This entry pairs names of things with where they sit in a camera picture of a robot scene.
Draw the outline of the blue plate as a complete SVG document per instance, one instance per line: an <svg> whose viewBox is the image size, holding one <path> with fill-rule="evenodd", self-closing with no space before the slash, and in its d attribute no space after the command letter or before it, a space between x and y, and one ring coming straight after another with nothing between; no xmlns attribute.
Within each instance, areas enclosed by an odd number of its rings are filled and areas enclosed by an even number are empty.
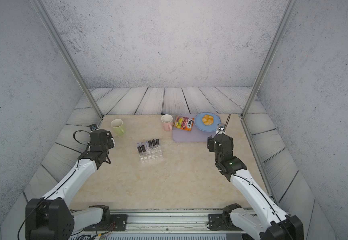
<svg viewBox="0 0 348 240"><path fill-rule="evenodd" d="M216 132L221 123L219 116L212 113L201 113L195 117L196 127L203 132Z"/></svg>

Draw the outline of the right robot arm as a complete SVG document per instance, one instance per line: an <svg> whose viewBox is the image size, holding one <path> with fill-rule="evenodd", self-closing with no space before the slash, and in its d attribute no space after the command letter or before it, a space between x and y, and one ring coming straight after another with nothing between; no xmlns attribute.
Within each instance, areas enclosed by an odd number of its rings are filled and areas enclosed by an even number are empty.
<svg viewBox="0 0 348 240"><path fill-rule="evenodd" d="M289 216L257 184L247 166L233 154L233 138L226 135L228 123L218 124L216 135L208 137L208 150L215 154L219 172L236 187L253 208L256 216L240 205L223 209L222 225L239 228L254 240L302 240L303 223L297 216Z"/></svg>

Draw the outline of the pink mug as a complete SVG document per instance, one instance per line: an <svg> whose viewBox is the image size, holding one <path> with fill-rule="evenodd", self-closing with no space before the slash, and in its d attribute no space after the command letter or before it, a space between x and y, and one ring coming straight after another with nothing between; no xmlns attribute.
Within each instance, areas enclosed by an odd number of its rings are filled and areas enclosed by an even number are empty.
<svg viewBox="0 0 348 240"><path fill-rule="evenodd" d="M163 115L161 117L162 127L166 132L172 131L173 117L172 115Z"/></svg>

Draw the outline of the right frame post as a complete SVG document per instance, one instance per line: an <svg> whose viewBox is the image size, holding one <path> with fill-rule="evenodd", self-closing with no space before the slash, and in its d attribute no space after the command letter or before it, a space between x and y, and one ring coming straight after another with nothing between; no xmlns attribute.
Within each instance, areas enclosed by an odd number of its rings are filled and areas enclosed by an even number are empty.
<svg viewBox="0 0 348 240"><path fill-rule="evenodd" d="M249 98L245 104L245 107L243 109L243 112L241 114L242 119L244 119L246 117L246 115L249 113L249 110L251 108L251 105L254 101L255 96L257 95L263 81L266 75L266 72L268 70L268 68L270 67L271 61L277 51L277 47L280 44L282 37L286 31L287 25L292 17L293 11L296 7L296 0L289 0L287 5L286 5L286 9L283 13L283 16L281 18L281 21L278 25L278 28L275 32L275 35L273 37L272 43L269 47L269 50L266 54L266 57L264 59L264 62L260 68L260 71L257 75L257 78L253 84L252 90L250 92Z"/></svg>

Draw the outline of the colourful snack bag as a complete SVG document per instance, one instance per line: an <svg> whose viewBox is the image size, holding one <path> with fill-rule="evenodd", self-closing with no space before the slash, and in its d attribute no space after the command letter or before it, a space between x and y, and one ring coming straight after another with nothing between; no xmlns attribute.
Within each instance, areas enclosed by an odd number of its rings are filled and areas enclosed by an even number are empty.
<svg viewBox="0 0 348 240"><path fill-rule="evenodd" d="M176 116L173 121L173 127L176 129L191 132L193 129L194 121L194 118Z"/></svg>

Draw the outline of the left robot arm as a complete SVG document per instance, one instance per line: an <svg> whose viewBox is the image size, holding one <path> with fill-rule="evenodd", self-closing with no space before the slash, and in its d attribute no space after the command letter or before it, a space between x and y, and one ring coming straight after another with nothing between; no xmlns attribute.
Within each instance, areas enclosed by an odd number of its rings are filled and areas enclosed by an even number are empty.
<svg viewBox="0 0 348 240"><path fill-rule="evenodd" d="M109 150L115 140L108 130L90 125L90 141L77 158L71 171L49 192L31 199L25 208L25 219L20 226L27 240L68 240L81 230L107 231L113 228L108 206L93 206L71 212L69 206L84 185L103 163L110 164Z"/></svg>

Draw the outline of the left frame post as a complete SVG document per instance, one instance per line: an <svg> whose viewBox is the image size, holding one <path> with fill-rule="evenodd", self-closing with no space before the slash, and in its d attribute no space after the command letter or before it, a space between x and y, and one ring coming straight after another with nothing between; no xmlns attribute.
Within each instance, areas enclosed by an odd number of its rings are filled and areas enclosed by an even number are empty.
<svg viewBox="0 0 348 240"><path fill-rule="evenodd" d="M77 68L77 65L75 64L74 60L72 59L71 54L69 53L65 43L63 42L60 34L58 33L51 17L49 16L43 2L41 0L32 0L31 1L33 7L35 8L37 14L39 15L43 25L45 26L46 30L48 31L49 35L53 39L54 43L56 44L57 48L59 49L59 52L62 55L62 58L66 62L67 66L69 67L70 71L72 72L75 80L77 81L78 85L82 89L83 93L87 97L89 103L94 108L96 114L100 117L100 119L104 118L103 112L100 110L96 100L94 99L91 91L89 90L86 82L83 79L82 74Z"/></svg>

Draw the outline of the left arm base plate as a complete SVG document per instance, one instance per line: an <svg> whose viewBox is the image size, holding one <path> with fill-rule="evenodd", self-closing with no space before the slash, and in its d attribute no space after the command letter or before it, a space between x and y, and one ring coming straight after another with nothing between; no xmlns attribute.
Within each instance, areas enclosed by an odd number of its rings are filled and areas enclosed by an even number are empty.
<svg viewBox="0 0 348 240"><path fill-rule="evenodd" d="M86 232L124 232L126 231L128 215L105 216L101 222L84 228Z"/></svg>

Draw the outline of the frame post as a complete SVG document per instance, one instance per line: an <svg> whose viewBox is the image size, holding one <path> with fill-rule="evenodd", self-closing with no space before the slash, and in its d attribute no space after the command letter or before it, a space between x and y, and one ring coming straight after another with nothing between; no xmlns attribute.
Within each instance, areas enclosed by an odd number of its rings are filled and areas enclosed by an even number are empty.
<svg viewBox="0 0 348 240"><path fill-rule="evenodd" d="M83 79L82 74L77 68L77 65L75 64L74 60L72 59L71 54L69 53L65 43L63 42L60 34L58 33L51 17L49 16L43 2L41 0L32 0L31 1L33 7L35 8L37 14L39 15L43 25L45 26L46 30L48 31L49 35L53 39L54 43L56 44L57 48L59 49L59 52L62 55L62 58L66 62L67 66L69 67L70 71L72 72L75 80L77 81L78 85L82 89L83 93L87 97L89 103L94 108L96 114L100 117L100 119L104 118L103 112L100 110L96 100L94 99L91 91L89 90L86 82Z"/></svg>
<svg viewBox="0 0 348 240"><path fill-rule="evenodd" d="M275 32L275 35L273 37L272 43L269 47L269 50L266 54L266 57L264 59L264 62L260 68L260 71L257 75L257 78L253 84L252 90L250 92L249 98L245 104L245 107L243 109L243 112L241 114L242 119L244 119L246 117L246 115L249 113L249 110L251 108L251 105L254 101L255 96L257 95L263 81L266 75L266 72L268 70L268 68L270 67L271 61L277 51L277 47L280 44L282 37L286 31L287 25L292 17L293 11L296 7L296 0L289 0L287 5L286 5L286 9L283 13L283 16L281 18L281 21L278 25L278 28Z"/></svg>

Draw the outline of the aluminium rail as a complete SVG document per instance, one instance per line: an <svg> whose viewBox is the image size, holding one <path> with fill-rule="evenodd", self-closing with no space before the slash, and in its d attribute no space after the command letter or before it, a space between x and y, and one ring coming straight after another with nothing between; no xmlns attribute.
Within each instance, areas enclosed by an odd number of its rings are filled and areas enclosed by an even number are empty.
<svg viewBox="0 0 348 240"><path fill-rule="evenodd" d="M256 213L246 210L252 216ZM124 233L203 233L207 228L209 214L221 214L222 211L109 211L111 215L128 215ZM243 230L235 231L246 234Z"/></svg>

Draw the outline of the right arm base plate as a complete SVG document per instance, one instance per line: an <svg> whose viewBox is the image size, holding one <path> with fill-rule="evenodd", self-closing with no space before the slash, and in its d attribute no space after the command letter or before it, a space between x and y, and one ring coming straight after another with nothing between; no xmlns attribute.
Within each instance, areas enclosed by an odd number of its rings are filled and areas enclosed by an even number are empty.
<svg viewBox="0 0 348 240"><path fill-rule="evenodd" d="M230 217L226 213L209 214L207 228L211 231L241 231L233 225Z"/></svg>

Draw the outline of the bread roll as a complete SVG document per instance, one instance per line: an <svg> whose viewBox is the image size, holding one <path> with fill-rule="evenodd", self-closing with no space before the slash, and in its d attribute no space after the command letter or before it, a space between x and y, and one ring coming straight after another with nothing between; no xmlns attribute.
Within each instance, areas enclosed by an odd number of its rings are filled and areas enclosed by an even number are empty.
<svg viewBox="0 0 348 240"><path fill-rule="evenodd" d="M210 126L214 123L214 117L211 115L204 115L202 118L202 122L205 126Z"/></svg>

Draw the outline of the green mug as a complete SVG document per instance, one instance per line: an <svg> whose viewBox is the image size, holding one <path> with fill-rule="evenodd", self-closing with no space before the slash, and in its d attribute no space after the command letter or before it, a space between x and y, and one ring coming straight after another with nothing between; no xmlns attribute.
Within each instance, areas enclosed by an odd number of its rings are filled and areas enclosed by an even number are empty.
<svg viewBox="0 0 348 240"><path fill-rule="evenodd" d="M111 122L111 127L113 128L114 132L118 135L118 136L122 136L125 134L125 127L124 127L124 123L123 120L121 119L114 119Z"/></svg>

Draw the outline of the lavender tray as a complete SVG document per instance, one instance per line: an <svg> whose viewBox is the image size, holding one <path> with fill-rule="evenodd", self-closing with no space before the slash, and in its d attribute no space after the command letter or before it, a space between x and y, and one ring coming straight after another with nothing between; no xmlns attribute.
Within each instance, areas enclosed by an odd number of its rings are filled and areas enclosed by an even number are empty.
<svg viewBox="0 0 348 240"><path fill-rule="evenodd" d="M212 116L214 123L210 126L205 126L202 122L204 115ZM212 113L181 115L181 117L193 118L194 124L191 131L173 128L172 139L176 142L207 142L208 137L214 137L217 134L218 124L222 123L220 116Z"/></svg>

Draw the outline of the clear acrylic lipstick organizer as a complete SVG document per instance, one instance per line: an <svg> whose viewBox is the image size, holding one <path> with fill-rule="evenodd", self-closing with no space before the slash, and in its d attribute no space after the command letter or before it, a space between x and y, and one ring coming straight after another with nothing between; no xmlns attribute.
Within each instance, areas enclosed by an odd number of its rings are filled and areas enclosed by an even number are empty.
<svg viewBox="0 0 348 240"><path fill-rule="evenodd" d="M137 147L141 147L142 145L145 145L145 142L137 143ZM156 164L156 163L162 162L163 161L163 152L162 152L161 144L159 147L156 147L156 148L152 147L152 148L146 149L145 154L142 153L142 155L140 155L138 153L138 156L139 156L140 162L142 164L145 164L145 165Z"/></svg>

